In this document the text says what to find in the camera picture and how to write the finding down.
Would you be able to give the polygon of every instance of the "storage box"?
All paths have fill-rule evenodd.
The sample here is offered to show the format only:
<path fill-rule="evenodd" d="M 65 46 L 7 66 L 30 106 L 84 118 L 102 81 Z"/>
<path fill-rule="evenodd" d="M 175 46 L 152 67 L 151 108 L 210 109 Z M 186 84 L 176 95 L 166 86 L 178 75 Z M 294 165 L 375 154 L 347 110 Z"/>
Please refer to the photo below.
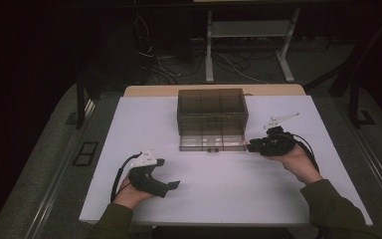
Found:
<path fill-rule="evenodd" d="M 245 151 L 248 110 L 242 89 L 181 90 L 178 130 L 182 151 Z"/>

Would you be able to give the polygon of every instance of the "sleeve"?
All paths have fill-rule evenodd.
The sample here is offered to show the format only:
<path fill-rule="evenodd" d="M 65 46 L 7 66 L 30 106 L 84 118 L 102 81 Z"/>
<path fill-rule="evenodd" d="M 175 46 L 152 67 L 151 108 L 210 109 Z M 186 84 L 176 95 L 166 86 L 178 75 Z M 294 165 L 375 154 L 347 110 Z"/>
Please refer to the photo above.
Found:
<path fill-rule="evenodd" d="M 88 239 L 127 239 L 133 211 L 125 206 L 110 204 L 101 219 L 92 228 Z"/>
<path fill-rule="evenodd" d="M 379 238 L 365 224 L 364 216 L 348 199 L 341 197 L 330 181 L 323 179 L 301 190 L 309 206 L 309 221 L 320 227 L 324 238 Z"/>

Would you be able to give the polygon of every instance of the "white plastic part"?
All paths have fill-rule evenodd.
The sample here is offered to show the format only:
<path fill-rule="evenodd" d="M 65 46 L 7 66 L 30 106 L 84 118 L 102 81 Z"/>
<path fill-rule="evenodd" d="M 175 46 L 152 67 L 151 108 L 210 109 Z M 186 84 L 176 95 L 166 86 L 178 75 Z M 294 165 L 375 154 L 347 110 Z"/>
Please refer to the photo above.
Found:
<path fill-rule="evenodd" d="M 299 116 L 300 116 L 300 113 L 296 113 L 295 115 L 290 115 L 290 116 L 276 117 L 276 118 L 271 117 L 269 122 L 265 125 L 265 129 L 280 126 L 284 124 L 285 122 L 298 118 Z"/>
<path fill-rule="evenodd" d="M 142 153 L 138 158 L 134 159 L 130 164 L 130 168 L 142 167 L 157 164 L 157 159 L 154 157 L 150 149 Z"/>

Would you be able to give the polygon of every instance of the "person's left hand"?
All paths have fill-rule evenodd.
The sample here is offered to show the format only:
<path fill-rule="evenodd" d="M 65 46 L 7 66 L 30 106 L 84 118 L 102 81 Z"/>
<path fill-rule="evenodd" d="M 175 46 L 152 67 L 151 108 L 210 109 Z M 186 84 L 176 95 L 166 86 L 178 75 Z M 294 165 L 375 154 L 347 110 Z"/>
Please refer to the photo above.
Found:
<path fill-rule="evenodd" d="M 154 195 L 148 192 L 139 191 L 133 187 L 128 177 L 129 174 L 120 185 L 120 190 L 117 193 L 113 203 L 134 209 L 141 201 L 154 197 Z"/>

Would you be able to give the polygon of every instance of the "person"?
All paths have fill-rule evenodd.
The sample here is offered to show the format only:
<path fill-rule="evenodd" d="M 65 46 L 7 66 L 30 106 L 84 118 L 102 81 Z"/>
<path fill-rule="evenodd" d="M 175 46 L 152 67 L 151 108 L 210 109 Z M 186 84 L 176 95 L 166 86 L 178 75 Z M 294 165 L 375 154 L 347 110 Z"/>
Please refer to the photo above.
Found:
<path fill-rule="evenodd" d="M 300 190 L 309 207 L 309 222 L 320 228 L 320 236 L 327 239 L 379 238 L 365 224 L 361 211 L 349 200 L 339 195 L 329 180 L 322 178 L 306 153 L 299 145 L 283 156 L 266 157 L 281 162 L 286 170 L 305 184 Z M 100 221 L 93 227 L 88 238 L 128 238 L 128 227 L 133 209 L 153 195 L 138 191 L 126 178 L 115 200 Z"/>

